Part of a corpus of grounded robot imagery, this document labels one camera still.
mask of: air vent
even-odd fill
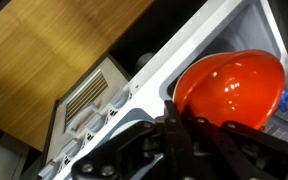
[[[66,126],[87,104],[96,100],[106,89],[108,84],[99,70],[91,80],[67,103]]]

